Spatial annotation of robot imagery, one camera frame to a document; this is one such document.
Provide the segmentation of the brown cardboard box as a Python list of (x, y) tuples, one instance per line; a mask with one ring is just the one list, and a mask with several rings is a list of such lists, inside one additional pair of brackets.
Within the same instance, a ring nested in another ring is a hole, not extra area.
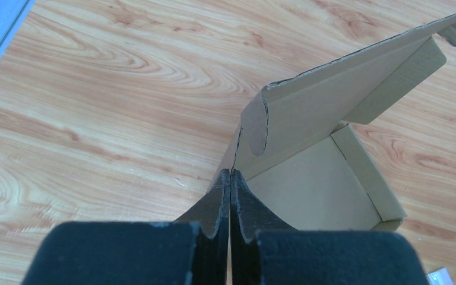
[(299, 230), (396, 230), (406, 212), (355, 134), (442, 67), (456, 14), (263, 87), (219, 164)]

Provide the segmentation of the small white packet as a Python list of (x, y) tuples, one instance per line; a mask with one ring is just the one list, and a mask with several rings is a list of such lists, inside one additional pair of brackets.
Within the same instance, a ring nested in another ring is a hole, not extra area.
[(443, 267), (426, 275), (430, 285), (453, 285), (454, 282), (447, 270)]

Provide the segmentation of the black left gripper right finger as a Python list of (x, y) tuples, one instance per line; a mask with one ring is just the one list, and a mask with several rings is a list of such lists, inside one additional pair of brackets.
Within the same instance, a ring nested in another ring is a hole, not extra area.
[(414, 248), (387, 231), (301, 231), (230, 175), (234, 284), (427, 284)]

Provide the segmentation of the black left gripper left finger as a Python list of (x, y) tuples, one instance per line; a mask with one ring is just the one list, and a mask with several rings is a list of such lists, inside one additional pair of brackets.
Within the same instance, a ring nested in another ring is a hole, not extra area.
[(45, 237), (24, 284), (225, 284), (230, 172), (174, 221), (69, 221)]

